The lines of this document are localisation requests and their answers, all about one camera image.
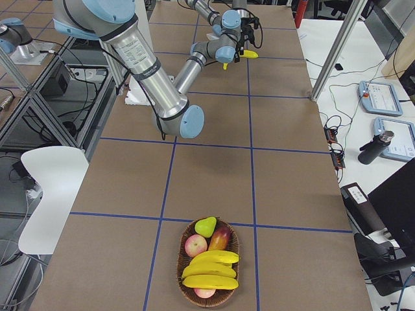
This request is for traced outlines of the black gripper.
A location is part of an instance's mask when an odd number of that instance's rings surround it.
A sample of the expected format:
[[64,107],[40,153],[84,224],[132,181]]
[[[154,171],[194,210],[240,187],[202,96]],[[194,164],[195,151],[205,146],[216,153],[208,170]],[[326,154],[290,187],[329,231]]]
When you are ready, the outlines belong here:
[[[246,42],[251,43],[252,45],[255,43],[255,36],[254,30],[250,25],[243,26],[241,29],[241,37],[240,40],[237,42],[235,47],[235,52],[243,53],[244,46]],[[234,62],[240,62],[240,58],[234,60]]]

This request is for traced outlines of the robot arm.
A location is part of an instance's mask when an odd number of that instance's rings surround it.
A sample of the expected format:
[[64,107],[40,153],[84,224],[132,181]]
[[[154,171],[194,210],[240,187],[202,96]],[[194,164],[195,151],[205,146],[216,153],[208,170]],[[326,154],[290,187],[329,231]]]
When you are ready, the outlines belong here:
[[246,1],[233,1],[232,5],[225,5],[226,11],[222,14],[216,11],[209,3],[205,0],[185,0],[185,5],[192,10],[198,12],[198,14],[204,18],[211,26],[219,25],[222,22],[222,16],[225,12],[236,12],[240,18],[248,18],[249,12],[247,9]]
[[140,32],[134,1],[54,1],[54,27],[74,38],[99,40],[112,46],[123,65],[139,83],[154,111],[163,136],[195,138],[204,127],[204,112],[186,96],[209,59],[238,62],[249,37],[251,21],[242,15],[246,1],[234,1],[219,14],[207,1],[187,1],[212,27],[217,39],[198,42],[178,76],[171,80]]

